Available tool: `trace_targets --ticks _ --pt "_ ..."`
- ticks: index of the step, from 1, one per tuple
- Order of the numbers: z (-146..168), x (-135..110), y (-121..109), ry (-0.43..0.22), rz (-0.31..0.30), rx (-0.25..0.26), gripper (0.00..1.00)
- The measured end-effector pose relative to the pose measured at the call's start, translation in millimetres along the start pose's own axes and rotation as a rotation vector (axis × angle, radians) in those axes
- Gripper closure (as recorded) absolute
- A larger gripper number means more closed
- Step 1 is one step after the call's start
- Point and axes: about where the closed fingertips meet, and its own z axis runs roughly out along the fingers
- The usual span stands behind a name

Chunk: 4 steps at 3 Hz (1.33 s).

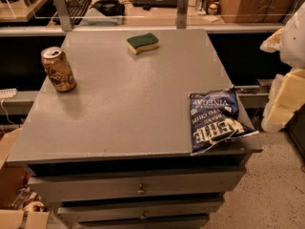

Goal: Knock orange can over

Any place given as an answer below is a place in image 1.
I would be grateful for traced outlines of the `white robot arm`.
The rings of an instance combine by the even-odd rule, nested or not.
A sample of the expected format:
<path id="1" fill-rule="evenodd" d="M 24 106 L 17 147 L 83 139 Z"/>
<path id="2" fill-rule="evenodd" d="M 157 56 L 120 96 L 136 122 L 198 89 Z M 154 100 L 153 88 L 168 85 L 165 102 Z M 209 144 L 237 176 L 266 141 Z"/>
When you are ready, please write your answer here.
<path id="1" fill-rule="evenodd" d="M 261 122 L 265 132 L 278 132 L 305 104 L 305 3 L 260 49 L 279 52 L 280 60 L 291 67 L 273 80 Z"/>

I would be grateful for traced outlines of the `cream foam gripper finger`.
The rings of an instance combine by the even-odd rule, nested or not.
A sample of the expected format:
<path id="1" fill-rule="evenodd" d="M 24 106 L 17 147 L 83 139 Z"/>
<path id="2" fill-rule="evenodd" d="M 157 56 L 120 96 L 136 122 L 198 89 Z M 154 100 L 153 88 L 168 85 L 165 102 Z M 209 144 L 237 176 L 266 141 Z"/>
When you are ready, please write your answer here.
<path id="1" fill-rule="evenodd" d="M 305 104 L 305 69 L 292 69 L 285 75 L 277 74 L 263 112 L 261 127 L 265 132 L 278 132 Z"/>

